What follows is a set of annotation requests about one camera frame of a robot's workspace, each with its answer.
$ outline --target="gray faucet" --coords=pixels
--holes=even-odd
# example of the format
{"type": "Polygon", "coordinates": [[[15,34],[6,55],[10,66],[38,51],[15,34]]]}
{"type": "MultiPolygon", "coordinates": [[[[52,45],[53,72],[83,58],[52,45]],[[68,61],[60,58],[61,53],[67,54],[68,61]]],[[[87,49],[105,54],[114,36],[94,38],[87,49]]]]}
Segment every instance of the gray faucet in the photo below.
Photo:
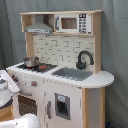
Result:
{"type": "Polygon", "coordinates": [[[76,67],[77,69],[85,69],[86,68],[86,62],[85,63],[82,63],[81,62],[81,56],[82,54],[87,54],[90,58],[90,64],[93,65],[94,64],[94,61],[93,61],[93,56],[88,52],[88,51],[81,51],[78,55],[78,62],[76,63],[76,67]]]}

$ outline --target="oven knob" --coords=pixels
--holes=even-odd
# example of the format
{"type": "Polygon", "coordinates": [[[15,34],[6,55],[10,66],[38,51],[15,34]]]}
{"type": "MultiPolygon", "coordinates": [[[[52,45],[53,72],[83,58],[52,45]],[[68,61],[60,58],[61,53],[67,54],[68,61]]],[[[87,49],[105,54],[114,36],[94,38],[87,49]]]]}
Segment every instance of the oven knob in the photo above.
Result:
{"type": "Polygon", "coordinates": [[[37,86],[37,82],[36,81],[32,81],[31,86],[36,87],[37,86]]]}
{"type": "Polygon", "coordinates": [[[13,79],[13,81],[18,82],[18,77],[17,76],[13,75],[12,79],[13,79]]]}

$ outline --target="white cabinet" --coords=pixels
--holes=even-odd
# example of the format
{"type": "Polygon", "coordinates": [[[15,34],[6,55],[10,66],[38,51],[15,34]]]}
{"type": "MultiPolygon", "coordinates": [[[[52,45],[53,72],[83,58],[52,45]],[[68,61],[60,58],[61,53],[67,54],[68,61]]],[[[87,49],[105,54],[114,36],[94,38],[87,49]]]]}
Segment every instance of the white cabinet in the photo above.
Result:
{"type": "Polygon", "coordinates": [[[81,89],[45,80],[46,128],[83,128],[81,89]]]}

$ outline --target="toy kitchen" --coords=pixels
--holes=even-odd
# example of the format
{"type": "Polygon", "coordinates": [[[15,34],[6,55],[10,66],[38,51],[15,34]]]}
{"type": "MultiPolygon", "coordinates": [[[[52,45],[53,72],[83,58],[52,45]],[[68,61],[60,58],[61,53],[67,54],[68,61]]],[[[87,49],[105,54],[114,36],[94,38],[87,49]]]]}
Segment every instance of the toy kitchen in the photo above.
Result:
{"type": "Polygon", "coordinates": [[[14,118],[32,113],[42,128],[105,128],[105,87],[114,76],[101,70],[101,16],[101,10],[21,13],[27,58],[7,68],[20,88],[14,118]]]}

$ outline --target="microwave door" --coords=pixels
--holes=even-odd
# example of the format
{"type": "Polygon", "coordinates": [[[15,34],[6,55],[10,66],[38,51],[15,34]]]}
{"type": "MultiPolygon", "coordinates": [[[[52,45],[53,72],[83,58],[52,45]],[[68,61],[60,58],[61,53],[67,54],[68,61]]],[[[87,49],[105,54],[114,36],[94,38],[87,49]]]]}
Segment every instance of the microwave door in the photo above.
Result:
{"type": "Polygon", "coordinates": [[[57,15],[56,32],[79,33],[79,15],[57,15]]]}

